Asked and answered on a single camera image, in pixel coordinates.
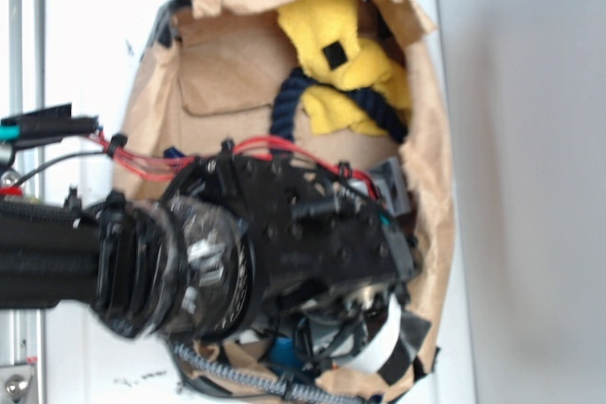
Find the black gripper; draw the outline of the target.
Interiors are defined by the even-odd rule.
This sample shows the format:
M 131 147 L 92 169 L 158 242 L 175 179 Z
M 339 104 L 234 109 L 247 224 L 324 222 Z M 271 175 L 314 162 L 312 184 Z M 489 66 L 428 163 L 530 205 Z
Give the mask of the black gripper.
M 366 289 L 409 299 L 417 267 L 400 224 L 324 167 L 291 156 L 197 157 L 161 199 L 177 196 L 218 205 L 243 223 L 253 305 L 314 307 Z

